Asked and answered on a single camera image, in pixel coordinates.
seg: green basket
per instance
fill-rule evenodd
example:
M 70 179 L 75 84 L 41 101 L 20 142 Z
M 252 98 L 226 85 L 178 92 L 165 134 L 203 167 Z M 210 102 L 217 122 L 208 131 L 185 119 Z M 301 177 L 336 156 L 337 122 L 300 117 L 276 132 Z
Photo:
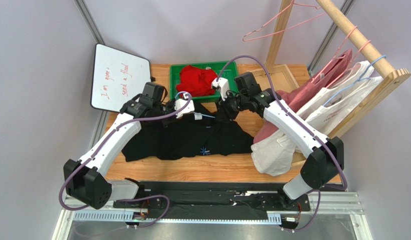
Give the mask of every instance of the green basket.
M 178 65 L 171 65 L 170 66 L 170 98 L 174 98 L 178 91 L 176 90 L 176 85 L 181 83 L 181 76 L 179 73 L 181 70 L 188 65 L 206 69 L 206 67 L 210 67 L 213 69 L 216 74 L 219 74 L 222 68 L 225 66 L 227 61 L 216 61 L 216 62 L 204 62 L 204 63 L 190 63 L 190 64 L 178 64 Z M 235 62 L 231 62 L 225 71 L 222 74 L 222 78 L 225 78 L 229 82 L 229 88 L 234 91 L 238 92 L 237 85 L 235 84 L 234 78 L 238 76 L 238 69 L 237 64 Z M 192 99 L 199 103 L 210 103 L 214 102 L 221 96 L 219 91 L 216 91 L 214 95 L 209 96 L 194 96 Z

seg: clothing tag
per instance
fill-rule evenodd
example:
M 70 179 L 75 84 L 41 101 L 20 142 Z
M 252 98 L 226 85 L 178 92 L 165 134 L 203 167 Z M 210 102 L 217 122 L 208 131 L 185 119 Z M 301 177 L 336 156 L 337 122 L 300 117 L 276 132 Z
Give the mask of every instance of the clothing tag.
M 193 116 L 194 116 L 195 120 L 201 120 L 201 119 L 203 119 L 203 115 L 201 115 L 201 114 L 199 114 L 199 113 L 194 113 Z

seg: whiteboard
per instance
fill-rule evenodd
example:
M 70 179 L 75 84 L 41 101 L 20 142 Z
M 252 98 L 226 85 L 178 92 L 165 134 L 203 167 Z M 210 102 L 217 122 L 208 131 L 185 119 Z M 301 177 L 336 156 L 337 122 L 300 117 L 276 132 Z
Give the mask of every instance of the whiteboard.
M 150 81 L 147 59 L 96 44 L 90 100 L 93 108 L 119 112 L 123 104 L 142 93 Z

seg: wooden pole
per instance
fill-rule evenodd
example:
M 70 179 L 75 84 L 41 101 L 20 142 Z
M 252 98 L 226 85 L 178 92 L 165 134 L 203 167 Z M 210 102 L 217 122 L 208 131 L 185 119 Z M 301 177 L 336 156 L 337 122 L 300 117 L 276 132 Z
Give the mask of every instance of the wooden pole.
M 316 2 L 318 2 L 322 9 L 324 9 L 344 34 L 347 35 L 355 27 L 331 0 L 316 0 Z M 355 29 L 352 32 L 349 39 L 358 49 L 368 42 L 368 39 L 366 39 L 358 29 Z M 361 53 L 370 63 L 382 55 L 371 43 L 367 44 L 362 49 Z M 346 133 L 375 106 L 377 106 L 377 104 L 411 76 L 410 71 L 406 68 L 395 70 L 385 58 L 380 59 L 373 66 L 384 78 L 383 81 L 370 94 L 368 94 L 368 96 L 366 96 L 364 100 L 362 100 L 362 102 L 333 129 L 333 131 L 330 132 L 328 135 L 330 138 L 341 136 Z
M 348 34 L 354 25 L 352 22 L 337 8 L 337 6 L 331 0 L 316 0 L 318 4 L 324 9 L 334 23 L 343 31 L 344 34 Z M 356 48 L 360 49 L 367 41 L 366 37 L 358 30 L 355 29 L 349 36 L 350 41 Z M 371 44 L 368 43 L 361 51 L 362 55 L 371 63 L 382 54 Z M 377 72 L 383 77 L 387 77 L 390 73 L 394 72 L 394 67 L 384 58 L 377 61 L 374 65 Z
M 279 8 L 279 12 L 285 9 L 287 6 L 291 4 L 292 0 L 282 0 L 281 7 Z M 289 22 L 290 13 L 292 12 L 293 6 L 291 5 L 287 10 L 285 10 L 281 15 L 278 16 L 278 19 L 275 24 L 275 29 L 273 30 L 274 33 L 279 32 L 281 30 L 286 29 L 287 23 Z M 272 41 L 270 42 L 269 52 L 267 53 L 265 66 L 266 69 L 269 70 L 269 73 L 272 73 L 272 69 L 275 64 L 275 60 L 277 59 L 278 52 L 280 50 L 281 42 L 283 41 L 284 32 L 279 34 L 275 34 L 272 36 Z

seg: black t-shirt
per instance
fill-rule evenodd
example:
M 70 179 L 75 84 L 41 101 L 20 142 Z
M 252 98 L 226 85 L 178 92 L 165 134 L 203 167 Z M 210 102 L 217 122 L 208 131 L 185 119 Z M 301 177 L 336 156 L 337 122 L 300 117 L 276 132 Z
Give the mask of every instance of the black t-shirt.
M 195 112 L 215 116 L 200 103 Z M 251 153 L 253 137 L 244 132 L 237 122 L 220 122 L 215 118 L 185 114 L 182 119 L 164 127 L 161 122 L 143 126 L 125 147 L 125 160 L 135 161 L 149 156 L 161 160 L 177 160 L 197 155 Z

